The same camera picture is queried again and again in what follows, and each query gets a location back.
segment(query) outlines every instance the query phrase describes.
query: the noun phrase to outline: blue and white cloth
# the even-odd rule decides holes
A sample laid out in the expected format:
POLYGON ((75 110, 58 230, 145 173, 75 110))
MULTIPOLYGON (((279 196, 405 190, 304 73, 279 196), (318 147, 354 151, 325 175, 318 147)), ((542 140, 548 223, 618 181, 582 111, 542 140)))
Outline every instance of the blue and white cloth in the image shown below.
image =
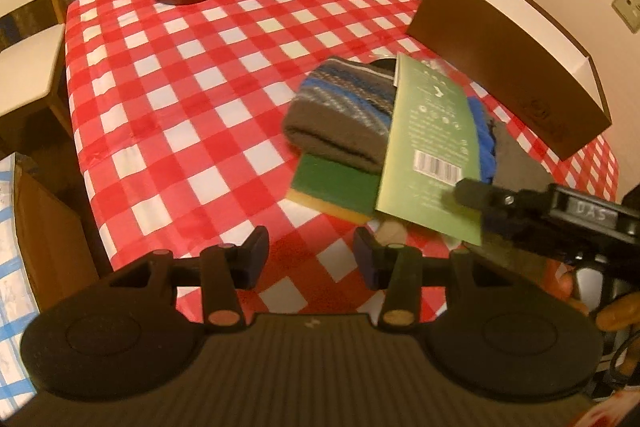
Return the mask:
POLYGON ((0 417, 20 409, 35 390, 20 359, 24 328, 38 315, 15 233, 14 187, 19 156, 0 160, 0 417))

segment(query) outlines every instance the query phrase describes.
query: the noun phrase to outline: human hand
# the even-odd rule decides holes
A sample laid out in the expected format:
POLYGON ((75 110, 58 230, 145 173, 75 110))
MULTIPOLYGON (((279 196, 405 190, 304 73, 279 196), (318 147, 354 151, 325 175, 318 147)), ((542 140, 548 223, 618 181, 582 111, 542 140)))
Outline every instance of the human hand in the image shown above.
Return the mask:
MULTIPOLYGON (((571 297, 574 290, 572 273, 567 272, 562 275, 558 283, 562 300, 579 312, 588 315, 587 306, 571 297)), ((596 316, 596 326, 602 331, 618 331, 634 326, 633 331, 637 331, 640 328, 640 292, 629 293, 606 306, 596 316)), ((626 350, 625 360, 618 367, 618 371, 629 377, 636 370, 638 362, 640 362, 640 341, 635 341, 626 350)))

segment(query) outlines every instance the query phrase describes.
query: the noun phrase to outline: white chair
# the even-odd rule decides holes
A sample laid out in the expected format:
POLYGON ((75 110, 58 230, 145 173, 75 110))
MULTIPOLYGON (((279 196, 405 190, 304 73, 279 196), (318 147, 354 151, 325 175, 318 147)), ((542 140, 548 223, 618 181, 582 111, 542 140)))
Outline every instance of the white chair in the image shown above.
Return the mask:
MULTIPOLYGON (((34 0, 0 0, 0 16, 34 0)), ((69 113, 58 97, 64 63, 64 12, 51 0, 59 24, 0 52, 0 117, 19 108, 29 112, 48 107, 65 131, 73 136, 69 113)))

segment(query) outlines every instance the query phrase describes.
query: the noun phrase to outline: red and white checkered tablecloth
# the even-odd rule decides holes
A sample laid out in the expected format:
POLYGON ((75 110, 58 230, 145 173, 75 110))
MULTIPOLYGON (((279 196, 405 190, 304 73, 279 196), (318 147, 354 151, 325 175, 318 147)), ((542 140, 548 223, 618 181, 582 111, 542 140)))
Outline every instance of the red and white checkered tablecloth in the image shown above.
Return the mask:
MULTIPOLYGON (((281 133, 288 102, 330 55, 371 61, 433 53, 405 35, 420 0, 78 0, 68 11, 68 92, 80 168, 115 269, 154 248, 176 257, 242 243, 266 225, 271 253, 248 314, 379 310, 351 253, 353 225, 284 198, 297 155, 281 133)), ((613 199, 618 165, 599 137, 559 162, 480 86, 440 61, 508 124, 558 182, 613 199)), ((429 255, 437 233, 411 233, 429 255)), ((178 308, 201 319, 200 293, 178 308)), ((423 318, 444 302, 425 289, 423 318)))

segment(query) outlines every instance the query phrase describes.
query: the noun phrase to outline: gray cloth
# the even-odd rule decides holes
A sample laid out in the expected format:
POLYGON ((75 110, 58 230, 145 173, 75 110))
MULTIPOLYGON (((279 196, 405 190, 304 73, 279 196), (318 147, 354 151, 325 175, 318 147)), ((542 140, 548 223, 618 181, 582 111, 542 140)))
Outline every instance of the gray cloth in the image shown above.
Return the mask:
POLYGON ((495 162, 494 185, 508 190, 546 190, 554 179, 539 162, 509 134, 507 126, 494 121, 495 162))
MULTIPOLYGON (((496 171, 494 185, 508 190, 546 190, 554 179, 546 169, 509 134, 501 121, 491 121, 489 129, 495 138, 496 171)), ((510 236, 518 229, 499 215, 485 214, 482 219, 482 248, 467 245, 470 250, 493 263, 542 284, 546 259, 529 251, 515 248, 511 241, 501 237, 510 236)))

